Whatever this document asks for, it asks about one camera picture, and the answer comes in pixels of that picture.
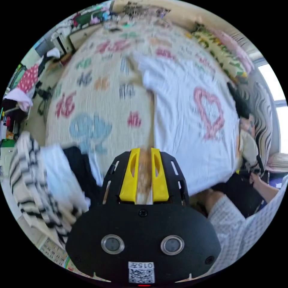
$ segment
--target yellow floral pillow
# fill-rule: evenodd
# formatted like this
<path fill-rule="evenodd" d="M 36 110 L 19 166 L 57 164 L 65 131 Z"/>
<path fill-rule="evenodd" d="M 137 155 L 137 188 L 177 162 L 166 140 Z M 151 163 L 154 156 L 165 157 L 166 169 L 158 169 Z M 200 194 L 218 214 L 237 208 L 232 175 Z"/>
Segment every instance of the yellow floral pillow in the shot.
<path fill-rule="evenodd" d="M 247 78 L 247 72 L 238 57 L 228 50 L 210 31 L 201 29 L 200 31 L 186 34 L 186 36 L 195 39 L 207 49 L 231 80 L 239 82 L 240 78 Z"/>

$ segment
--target sticker label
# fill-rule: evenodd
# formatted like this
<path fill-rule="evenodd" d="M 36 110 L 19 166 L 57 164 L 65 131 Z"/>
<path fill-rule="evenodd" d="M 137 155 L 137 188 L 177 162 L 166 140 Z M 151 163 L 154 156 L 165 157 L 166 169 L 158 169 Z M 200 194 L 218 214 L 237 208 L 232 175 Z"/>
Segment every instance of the sticker label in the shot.
<path fill-rule="evenodd" d="M 130 283 L 155 283 L 153 262 L 128 262 Z"/>

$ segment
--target patterned bedspread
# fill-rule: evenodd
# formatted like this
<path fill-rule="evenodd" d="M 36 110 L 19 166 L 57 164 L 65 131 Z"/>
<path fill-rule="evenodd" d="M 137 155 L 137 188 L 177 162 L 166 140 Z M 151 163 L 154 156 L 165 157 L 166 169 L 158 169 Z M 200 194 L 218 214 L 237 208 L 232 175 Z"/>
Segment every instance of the patterned bedspread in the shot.
<path fill-rule="evenodd" d="M 203 73 L 223 74 L 180 27 L 159 18 L 110 28 L 115 26 L 120 31 L 101 27 L 72 57 L 55 89 L 46 128 L 46 145 L 77 144 L 82 152 L 95 152 L 103 174 L 122 152 L 153 146 L 154 97 L 133 70 L 132 51 L 194 59 Z"/>

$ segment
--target qr code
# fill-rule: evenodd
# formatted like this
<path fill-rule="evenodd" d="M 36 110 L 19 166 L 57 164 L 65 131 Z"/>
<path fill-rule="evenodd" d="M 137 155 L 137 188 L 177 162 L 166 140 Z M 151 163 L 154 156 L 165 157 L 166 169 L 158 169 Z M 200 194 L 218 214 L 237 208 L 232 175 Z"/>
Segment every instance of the qr code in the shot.
<path fill-rule="evenodd" d="M 130 283 L 155 283 L 154 269 L 129 269 Z"/>

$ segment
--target window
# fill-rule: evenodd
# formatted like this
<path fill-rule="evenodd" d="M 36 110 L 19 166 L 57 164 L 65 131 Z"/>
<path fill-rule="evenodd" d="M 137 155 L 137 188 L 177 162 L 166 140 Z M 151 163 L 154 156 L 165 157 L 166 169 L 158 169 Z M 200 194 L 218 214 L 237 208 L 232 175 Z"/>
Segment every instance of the window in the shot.
<path fill-rule="evenodd" d="M 273 96 L 280 125 L 281 152 L 288 153 L 288 106 L 281 85 L 269 64 L 258 67 Z"/>

